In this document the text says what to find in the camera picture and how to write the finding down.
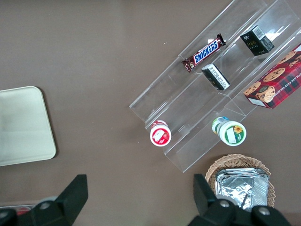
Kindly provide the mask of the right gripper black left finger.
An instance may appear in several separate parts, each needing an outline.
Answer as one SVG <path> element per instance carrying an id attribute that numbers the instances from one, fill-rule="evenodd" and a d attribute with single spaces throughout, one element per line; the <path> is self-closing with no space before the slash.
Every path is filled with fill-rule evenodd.
<path id="1" fill-rule="evenodd" d="M 77 175 L 55 200 L 45 200 L 31 211 L 34 226 L 71 226 L 88 199 L 86 174 Z"/>

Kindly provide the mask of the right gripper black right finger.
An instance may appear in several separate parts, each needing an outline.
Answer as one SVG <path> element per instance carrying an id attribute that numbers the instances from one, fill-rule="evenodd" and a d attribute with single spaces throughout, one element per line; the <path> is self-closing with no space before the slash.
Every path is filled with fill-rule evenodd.
<path id="1" fill-rule="evenodd" d="M 235 205 L 218 199 L 202 174 L 193 178 L 193 196 L 198 215 L 188 226 L 231 226 L 236 219 Z"/>

